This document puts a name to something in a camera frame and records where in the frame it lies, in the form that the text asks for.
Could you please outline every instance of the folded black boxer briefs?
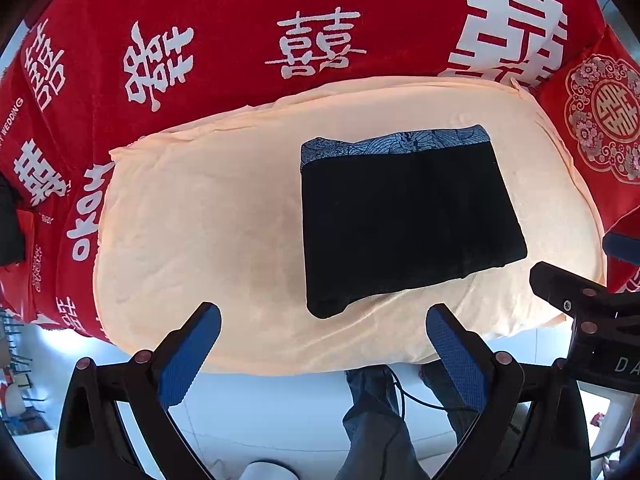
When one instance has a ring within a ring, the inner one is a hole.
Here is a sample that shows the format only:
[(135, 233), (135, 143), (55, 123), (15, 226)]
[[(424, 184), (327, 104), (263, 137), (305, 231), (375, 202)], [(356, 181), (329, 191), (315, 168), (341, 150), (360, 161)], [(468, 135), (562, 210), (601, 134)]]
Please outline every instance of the folded black boxer briefs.
[(306, 307), (503, 267), (527, 247), (482, 126), (302, 146)]

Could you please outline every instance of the red pillow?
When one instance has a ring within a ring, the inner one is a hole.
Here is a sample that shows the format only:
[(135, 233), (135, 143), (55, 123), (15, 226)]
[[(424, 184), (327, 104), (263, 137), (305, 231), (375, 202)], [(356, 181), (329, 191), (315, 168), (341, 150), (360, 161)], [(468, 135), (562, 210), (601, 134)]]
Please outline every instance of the red pillow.
[(640, 66), (607, 28), (536, 97), (573, 155), (608, 231), (640, 206)]

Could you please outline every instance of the red bedsheet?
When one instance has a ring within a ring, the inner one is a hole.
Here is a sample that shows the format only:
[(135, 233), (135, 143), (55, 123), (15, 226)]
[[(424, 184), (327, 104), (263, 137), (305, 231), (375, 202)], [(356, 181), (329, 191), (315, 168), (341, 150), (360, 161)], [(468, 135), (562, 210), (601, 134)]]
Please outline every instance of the red bedsheet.
[(35, 212), (25, 320), (105, 337), (92, 273), (110, 149), (336, 80), (535, 87), (604, 28), (596, 0), (53, 0), (0, 84), (0, 171)]

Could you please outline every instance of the bolt head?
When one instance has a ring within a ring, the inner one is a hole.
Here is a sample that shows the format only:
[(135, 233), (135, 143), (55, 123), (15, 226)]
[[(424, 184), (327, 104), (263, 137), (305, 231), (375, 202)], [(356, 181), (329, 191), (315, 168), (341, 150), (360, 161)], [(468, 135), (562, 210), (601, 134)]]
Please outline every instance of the bolt head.
[(83, 357), (76, 363), (76, 368), (78, 370), (86, 370), (89, 366), (91, 366), (91, 359), (88, 357)]
[(508, 352), (498, 352), (495, 355), (495, 360), (501, 365), (510, 365), (513, 362), (513, 357)]
[(143, 365), (151, 361), (151, 357), (153, 356), (153, 352), (151, 350), (141, 350), (137, 354), (133, 356), (133, 360), (137, 362), (139, 365)]
[(585, 321), (580, 325), (580, 329), (585, 334), (595, 334), (598, 331), (598, 326), (593, 321)]

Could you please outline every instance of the person's leg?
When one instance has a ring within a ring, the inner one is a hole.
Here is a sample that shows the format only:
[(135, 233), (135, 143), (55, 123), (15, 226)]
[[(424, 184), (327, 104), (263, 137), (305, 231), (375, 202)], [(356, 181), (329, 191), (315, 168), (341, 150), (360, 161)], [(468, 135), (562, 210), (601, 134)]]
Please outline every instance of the person's leg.
[(336, 480), (429, 480), (418, 464), (399, 416), (393, 378), (386, 365), (349, 370), (353, 407), (342, 420), (351, 441)]
[[(444, 408), (463, 408), (465, 406), (442, 361), (438, 360), (422, 365), (420, 367), (420, 378)], [(510, 466), (511, 460), (518, 450), (518, 444), (520, 443), (519, 431), (524, 427), (528, 412), (529, 410), (524, 404), (519, 404), (516, 407), (511, 419), (511, 425), (516, 428), (518, 433), (513, 428), (507, 428), (502, 444), (500, 444), (500, 449), (491, 465), (488, 478), (498, 476)], [(451, 427), (456, 433), (456, 441), (458, 443), (460, 443), (468, 429), (471, 428), (476, 416), (473, 412), (447, 412), (447, 417), (449, 417)]]

